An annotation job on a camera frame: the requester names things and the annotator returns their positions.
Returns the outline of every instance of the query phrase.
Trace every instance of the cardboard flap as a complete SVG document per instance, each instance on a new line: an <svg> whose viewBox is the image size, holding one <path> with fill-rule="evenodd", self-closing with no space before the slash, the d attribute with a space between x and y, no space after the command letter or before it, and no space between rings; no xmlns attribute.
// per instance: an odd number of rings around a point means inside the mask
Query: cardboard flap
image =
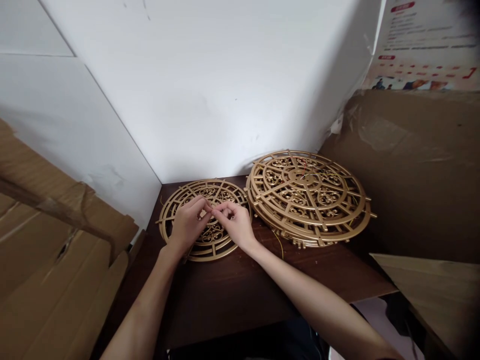
<svg viewBox="0 0 480 360"><path fill-rule="evenodd" d="M139 229L130 216L98 198L91 187L76 182L17 139L1 119L0 191L108 241L110 262L128 247Z"/></svg>
<svg viewBox="0 0 480 360"><path fill-rule="evenodd" d="M110 245L97 241L23 359L64 359L109 270Z"/></svg>
<svg viewBox="0 0 480 360"><path fill-rule="evenodd" d="M8 359L21 358L98 241L79 231L58 259L61 248L0 305L0 348Z"/></svg>
<svg viewBox="0 0 480 360"><path fill-rule="evenodd" d="M128 263L127 253L123 251L103 278L100 289L85 316L85 320L76 333L66 359L88 360L90 358L100 331L107 319L110 307L124 278Z"/></svg>
<svg viewBox="0 0 480 360"><path fill-rule="evenodd" d="M459 359L480 294L480 265L371 254L423 320Z"/></svg>
<svg viewBox="0 0 480 360"><path fill-rule="evenodd" d="M42 212L0 239L0 300L59 254L74 229Z"/></svg>
<svg viewBox="0 0 480 360"><path fill-rule="evenodd" d="M0 208L3 209L0 213L0 239L39 213L34 208L4 194L0 194Z"/></svg>
<svg viewBox="0 0 480 360"><path fill-rule="evenodd" d="M16 200L0 193L0 220L15 206L16 203Z"/></svg>

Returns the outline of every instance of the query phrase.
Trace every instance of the right hand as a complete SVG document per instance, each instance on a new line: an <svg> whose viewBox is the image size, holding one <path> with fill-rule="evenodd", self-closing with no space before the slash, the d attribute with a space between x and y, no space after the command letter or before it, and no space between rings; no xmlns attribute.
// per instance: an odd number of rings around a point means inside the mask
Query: right hand
<svg viewBox="0 0 480 360"><path fill-rule="evenodd" d="M258 245L249 211L245 207L225 201L216 206L211 214L226 229L233 242L246 253Z"/></svg>

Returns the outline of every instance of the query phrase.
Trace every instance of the gold decorative panel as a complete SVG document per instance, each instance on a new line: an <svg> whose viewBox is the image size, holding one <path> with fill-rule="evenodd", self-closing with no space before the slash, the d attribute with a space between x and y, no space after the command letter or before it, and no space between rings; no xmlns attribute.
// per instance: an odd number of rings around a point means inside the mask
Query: gold decorative panel
<svg viewBox="0 0 480 360"><path fill-rule="evenodd" d="M245 190L258 216L299 248L348 241L376 217L352 174L310 152L277 151L260 158Z"/></svg>
<svg viewBox="0 0 480 360"><path fill-rule="evenodd" d="M247 196L238 186L220 179L190 182L175 191L161 209L158 226L161 236L167 243L172 233L177 210L197 195L204 196L213 207L225 201L240 204L248 209L250 219L252 218ZM230 254L236 248L237 245L232 241L227 231L217 219L212 217L200 237L193 244L187 258L195 262L212 261Z"/></svg>

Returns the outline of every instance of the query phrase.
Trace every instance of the brown cardboard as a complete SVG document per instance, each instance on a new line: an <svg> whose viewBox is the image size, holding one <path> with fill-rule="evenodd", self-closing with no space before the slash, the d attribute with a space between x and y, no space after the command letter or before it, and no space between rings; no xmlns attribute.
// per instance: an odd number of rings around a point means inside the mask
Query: brown cardboard
<svg viewBox="0 0 480 360"><path fill-rule="evenodd" d="M111 244L110 261L127 248L138 226L20 140L0 119L0 192L95 234Z"/></svg>
<svg viewBox="0 0 480 360"><path fill-rule="evenodd" d="M69 224L37 211L4 235L0 239L0 301L48 259L58 256L73 230Z"/></svg>
<svg viewBox="0 0 480 360"><path fill-rule="evenodd" d="M61 248L0 303L0 357L89 358L128 256L109 267L110 245L83 231Z"/></svg>
<svg viewBox="0 0 480 360"><path fill-rule="evenodd" d="M320 153L351 171L390 254L480 263L480 94L367 90Z"/></svg>
<svg viewBox="0 0 480 360"><path fill-rule="evenodd" d="M480 265L371 255L448 349L465 359L478 310Z"/></svg>
<svg viewBox="0 0 480 360"><path fill-rule="evenodd" d="M104 276L95 299L70 345L66 359L87 360L90 358L95 342L107 319L110 306L124 278L128 262L127 253L122 252Z"/></svg>
<svg viewBox="0 0 480 360"><path fill-rule="evenodd" d="M51 256L1 303L0 348L5 354L20 358L27 351L97 241L78 232L58 263L57 255Z"/></svg>
<svg viewBox="0 0 480 360"><path fill-rule="evenodd" d="M0 208L4 208L0 217L0 239L39 213L4 194L0 194Z"/></svg>

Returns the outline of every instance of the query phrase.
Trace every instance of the wooden tabletop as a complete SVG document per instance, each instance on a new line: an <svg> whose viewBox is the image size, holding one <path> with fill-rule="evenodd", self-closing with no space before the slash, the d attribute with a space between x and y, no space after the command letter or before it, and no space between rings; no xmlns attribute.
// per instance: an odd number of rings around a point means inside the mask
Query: wooden tabletop
<svg viewBox="0 0 480 360"><path fill-rule="evenodd" d="M226 177L245 187L245 176ZM143 245L126 275L97 343L108 344L149 276L165 245L155 221L161 202L187 182L164 184L148 224ZM282 256L279 241L259 218L253 232L267 249ZM284 260L326 285L347 302L397 291L368 255L366 232L349 243L297 249L281 239ZM158 348L173 349L223 335L284 321L298 313L263 269L240 248L211 262L191 262L176 271L158 336Z"/></svg>

